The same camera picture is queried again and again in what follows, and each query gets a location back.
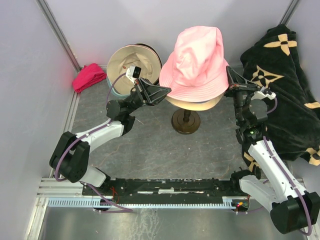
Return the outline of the pink beige bucket hat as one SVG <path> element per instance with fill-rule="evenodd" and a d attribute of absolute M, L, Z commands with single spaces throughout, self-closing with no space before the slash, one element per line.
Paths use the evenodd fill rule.
<path fill-rule="evenodd" d="M 168 97 L 185 102 L 208 101 L 229 87 L 223 36 L 213 26 L 182 31 L 173 52 L 162 66 L 159 84 L 171 88 Z"/>

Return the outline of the peach bucket hat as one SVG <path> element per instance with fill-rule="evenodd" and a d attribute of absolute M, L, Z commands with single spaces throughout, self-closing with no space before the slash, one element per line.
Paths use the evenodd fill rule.
<path fill-rule="evenodd" d="M 223 94 L 212 98 L 210 102 L 205 104 L 192 104 L 188 101 L 177 100 L 172 97 L 167 96 L 165 99 L 172 105 L 179 107 L 181 109 L 190 110 L 190 111 L 206 111 L 215 107 L 218 102 L 222 99 Z"/>

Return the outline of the blue bucket hat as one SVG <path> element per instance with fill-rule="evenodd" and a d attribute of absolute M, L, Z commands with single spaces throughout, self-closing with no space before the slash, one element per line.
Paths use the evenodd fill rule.
<path fill-rule="evenodd" d="M 200 102 L 189 102 L 190 104 L 196 104 L 196 105 L 200 105 L 200 104 L 206 104 L 209 103 L 212 99 L 210 100 L 206 100 L 206 101 L 200 101 Z"/>

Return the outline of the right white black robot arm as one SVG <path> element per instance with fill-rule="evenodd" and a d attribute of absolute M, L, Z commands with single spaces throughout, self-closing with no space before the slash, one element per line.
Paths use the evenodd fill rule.
<path fill-rule="evenodd" d="M 267 186 L 258 180 L 254 171 L 241 170 L 231 177 L 231 193 L 245 193 L 258 201 L 280 233 L 300 231 L 310 236 L 320 212 L 320 197 L 296 180 L 267 136 L 265 122 L 278 106 L 277 95 L 245 79 L 230 66 L 226 67 L 226 75 L 228 89 L 224 95 L 233 99 L 237 141 L 271 184 Z"/>

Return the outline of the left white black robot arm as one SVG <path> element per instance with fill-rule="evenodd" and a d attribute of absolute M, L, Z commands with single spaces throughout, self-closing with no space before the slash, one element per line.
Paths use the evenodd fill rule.
<path fill-rule="evenodd" d="M 77 134 L 63 133 L 49 160 L 56 181 L 81 182 L 93 186 L 99 195 L 106 195 L 111 189 L 111 178 L 89 165 L 90 154 L 110 140 L 127 134 L 136 119 L 131 115 L 134 111 L 143 106 L 157 105 L 170 92 L 169 87 L 151 84 L 146 78 L 135 79 L 125 99 L 107 102 L 106 122 Z"/>

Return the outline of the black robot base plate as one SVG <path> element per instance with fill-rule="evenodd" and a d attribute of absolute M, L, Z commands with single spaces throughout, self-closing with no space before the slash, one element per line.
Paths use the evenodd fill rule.
<path fill-rule="evenodd" d="M 116 178 L 96 188 L 118 204 L 222 203 L 223 197 L 246 199 L 248 195 L 231 180 Z"/>

